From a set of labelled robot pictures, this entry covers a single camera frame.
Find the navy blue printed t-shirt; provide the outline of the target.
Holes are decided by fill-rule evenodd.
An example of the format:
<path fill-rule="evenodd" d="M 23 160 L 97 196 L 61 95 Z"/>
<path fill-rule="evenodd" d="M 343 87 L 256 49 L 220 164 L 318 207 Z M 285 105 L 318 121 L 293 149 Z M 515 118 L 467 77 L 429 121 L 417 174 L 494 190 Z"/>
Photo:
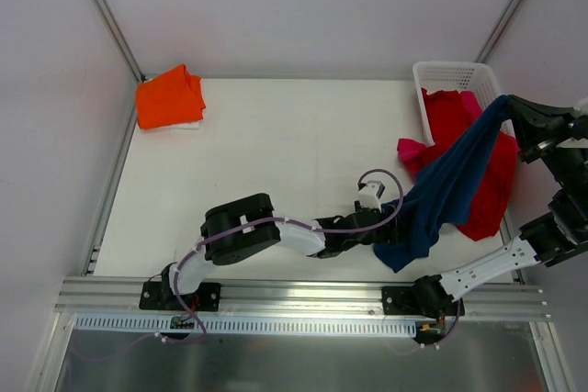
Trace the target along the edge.
<path fill-rule="evenodd" d="M 443 225 L 458 227 L 468 221 L 470 204 L 509 118 L 507 100 L 507 95 L 495 98 L 445 153 L 416 174 L 398 215 L 408 229 L 404 239 L 373 247 L 376 257 L 393 272 L 426 258 Z"/>

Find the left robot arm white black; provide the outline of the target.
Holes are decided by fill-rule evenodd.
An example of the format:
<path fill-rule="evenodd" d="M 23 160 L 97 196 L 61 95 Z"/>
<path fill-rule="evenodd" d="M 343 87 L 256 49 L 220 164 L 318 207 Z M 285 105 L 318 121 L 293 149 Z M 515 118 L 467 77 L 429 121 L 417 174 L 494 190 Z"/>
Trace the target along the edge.
<path fill-rule="evenodd" d="M 157 307 L 191 308 L 200 284 L 221 266 L 240 263 L 279 246 L 314 259 L 330 259 L 355 248 L 395 239 L 403 200 L 382 206 L 375 196 L 362 196 L 356 211 L 303 221 L 274 209 L 270 196 L 259 193 L 215 207 L 205 215 L 201 238 L 192 250 L 161 272 Z"/>

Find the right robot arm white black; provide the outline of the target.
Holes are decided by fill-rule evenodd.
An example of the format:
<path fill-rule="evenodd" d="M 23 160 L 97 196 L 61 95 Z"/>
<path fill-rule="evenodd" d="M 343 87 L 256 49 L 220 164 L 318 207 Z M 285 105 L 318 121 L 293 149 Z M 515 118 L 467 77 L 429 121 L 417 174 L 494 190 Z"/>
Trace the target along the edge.
<path fill-rule="evenodd" d="M 525 163 L 542 161 L 560 190 L 548 213 L 523 226 L 500 249 L 441 274 L 417 279 L 410 288 L 413 307 L 438 318 L 470 290 L 494 277 L 543 263 L 563 262 L 587 250 L 587 115 L 575 107 L 544 106 L 516 95 L 501 95 L 418 179 L 422 199 L 414 220 L 438 230 L 466 218 L 488 165 L 498 133 L 511 120 Z"/>

